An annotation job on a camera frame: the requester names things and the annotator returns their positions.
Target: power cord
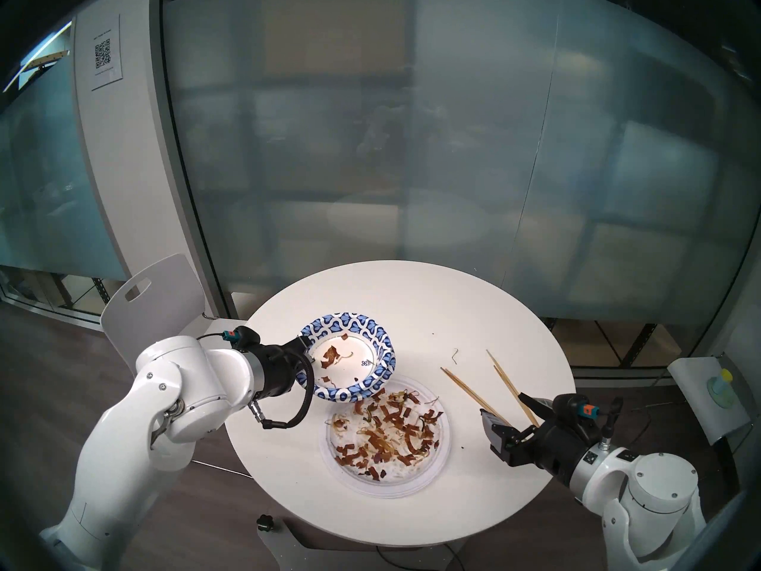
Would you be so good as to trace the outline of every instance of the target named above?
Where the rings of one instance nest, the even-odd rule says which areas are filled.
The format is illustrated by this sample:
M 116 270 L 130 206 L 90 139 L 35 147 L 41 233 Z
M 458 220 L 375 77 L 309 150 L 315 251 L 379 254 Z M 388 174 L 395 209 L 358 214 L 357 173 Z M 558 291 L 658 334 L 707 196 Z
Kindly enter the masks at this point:
M 647 388 L 653 388 L 655 385 L 657 385 L 661 381 L 661 379 L 664 376 L 666 376 L 667 373 L 668 373 L 668 368 L 664 368 L 663 372 L 660 373 L 660 375 L 658 375 L 658 377 L 656 377 L 655 380 L 650 385 L 647 386 Z M 629 413 L 632 413 L 632 411 L 642 411 L 642 410 L 644 410 L 645 415 L 647 415 L 647 417 L 648 417 L 648 422 L 645 423 L 644 427 L 639 431 L 639 434 L 637 434 L 634 437 L 634 439 L 631 442 L 629 442 L 629 444 L 628 444 L 629 446 L 633 446 L 634 443 L 637 442 L 637 440 L 639 440 L 644 435 L 644 433 L 648 431 L 648 428 L 650 427 L 650 424 L 653 422 L 653 418 L 650 415 L 650 407 L 660 407 L 661 405 L 678 405 L 678 403 L 676 401 L 666 401 L 665 403 L 656 403 L 656 404 L 652 404 L 652 405 L 645 405 L 644 407 L 635 407 L 634 409 L 629 410 Z
M 453 556 L 453 557 L 454 557 L 454 558 L 457 560 L 457 564 L 459 564 L 459 565 L 460 565 L 460 568 L 461 568 L 461 570 L 462 570 L 462 571 L 465 571 L 465 565 L 463 565 L 463 562 L 462 562 L 462 560 L 460 559 L 459 555 L 458 555 L 457 553 L 455 553 L 455 552 L 454 552 L 454 548 L 452 548 L 451 546 L 449 546 L 447 543 L 444 543 L 444 546 L 445 546 L 447 549 L 449 549 L 449 552 L 450 552 L 450 553 L 452 553 L 452 556 Z M 396 563 L 392 563 L 392 562 L 391 562 L 390 560 L 388 560 L 388 559 L 387 559 L 385 556 L 383 556 L 383 552 L 381 551 L 381 549 L 380 549 L 379 547 L 377 547 L 377 546 L 376 546 L 376 547 L 375 547 L 375 549 L 378 551 L 378 554 L 380 555 L 380 557 L 381 557 L 381 558 L 382 558 L 382 559 L 383 559 L 383 560 L 384 560 L 386 563 L 388 563 L 389 565 L 391 565 L 391 567 L 396 567 L 397 569 L 404 569 L 404 570 L 406 570 L 406 571 L 438 571 L 438 570 L 435 570 L 435 569 L 422 569 L 422 568 L 420 568 L 420 567 L 404 567 L 404 565 L 397 565 Z

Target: paper sign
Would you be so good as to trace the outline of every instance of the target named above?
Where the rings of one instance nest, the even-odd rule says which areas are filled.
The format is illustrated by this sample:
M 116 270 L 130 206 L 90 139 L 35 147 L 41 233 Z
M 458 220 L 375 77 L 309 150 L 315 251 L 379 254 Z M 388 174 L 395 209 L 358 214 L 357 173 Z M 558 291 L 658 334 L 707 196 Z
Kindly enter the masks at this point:
M 93 90 L 122 78 L 118 14 L 103 23 L 93 37 L 88 65 L 91 70 L 91 89 Z

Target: plate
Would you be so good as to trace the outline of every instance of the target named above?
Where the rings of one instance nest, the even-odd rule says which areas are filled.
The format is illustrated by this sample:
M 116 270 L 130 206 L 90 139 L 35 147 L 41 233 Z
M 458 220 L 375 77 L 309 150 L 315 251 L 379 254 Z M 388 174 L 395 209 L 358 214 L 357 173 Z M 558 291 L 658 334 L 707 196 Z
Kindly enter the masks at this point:
M 359 313 L 323 315 L 301 330 L 311 342 L 314 394 L 337 403 L 355 403 L 377 393 L 397 366 L 388 333 Z M 307 375 L 296 375 L 307 387 Z
M 435 439 L 438 440 L 439 446 L 433 453 L 424 458 L 418 465 L 405 467 L 403 463 L 393 461 L 392 463 L 374 465 L 378 472 L 381 469 L 388 470 L 390 473 L 381 481 L 374 481 L 371 477 L 360 475 L 354 467 L 345 467 L 339 465 L 336 460 L 336 451 L 333 446 L 354 444 L 355 446 L 363 445 L 367 442 L 367 436 L 358 435 L 349 430 L 342 436 L 333 429 L 330 421 L 333 414 L 353 414 L 353 406 L 337 405 L 331 412 L 330 418 L 325 426 L 320 427 L 320 455 L 323 458 L 325 466 L 341 485 L 354 491 L 363 493 L 372 497 L 380 498 L 397 498 L 412 495 L 420 491 L 423 487 L 432 483 L 437 475 L 442 471 L 447 462 L 451 450 L 451 429 L 446 411 L 438 401 L 436 395 L 428 390 L 421 383 L 404 376 L 396 375 L 392 380 L 386 383 L 385 390 L 388 394 L 396 393 L 401 390 L 417 391 L 417 398 L 422 406 L 432 402 L 430 406 L 424 406 L 425 409 L 432 408 L 436 413 L 444 411 L 437 420 L 435 427 Z

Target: blue and white bowl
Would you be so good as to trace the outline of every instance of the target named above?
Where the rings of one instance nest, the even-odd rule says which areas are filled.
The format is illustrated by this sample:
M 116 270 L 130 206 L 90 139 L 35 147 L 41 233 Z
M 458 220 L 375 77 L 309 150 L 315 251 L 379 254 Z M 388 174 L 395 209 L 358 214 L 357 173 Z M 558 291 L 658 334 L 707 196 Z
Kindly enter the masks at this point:
M 314 394 L 337 403 L 354 403 L 377 393 L 394 373 L 397 358 L 386 330 L 373 319 L 359 313 L 333 313 L 315 319 L 301 330 L 311 341 L 314 358 Z M 331 345 L 351 350 L 342 356 L 342 365 L 323 369 L 324 350 Z M 323 378 L 337 382 L 324 382 Z M 299 384 L 307 387 L 307 376 L 296 375 Z

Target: qr code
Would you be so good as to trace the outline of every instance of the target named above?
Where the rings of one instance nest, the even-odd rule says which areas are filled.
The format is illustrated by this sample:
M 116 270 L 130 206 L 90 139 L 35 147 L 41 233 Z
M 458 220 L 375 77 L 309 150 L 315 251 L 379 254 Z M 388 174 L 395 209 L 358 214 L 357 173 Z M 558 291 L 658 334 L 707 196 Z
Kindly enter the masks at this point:
M 111 39 L 106 38 L 95 45 L 95 68 L 103 67 L 111 62 Z

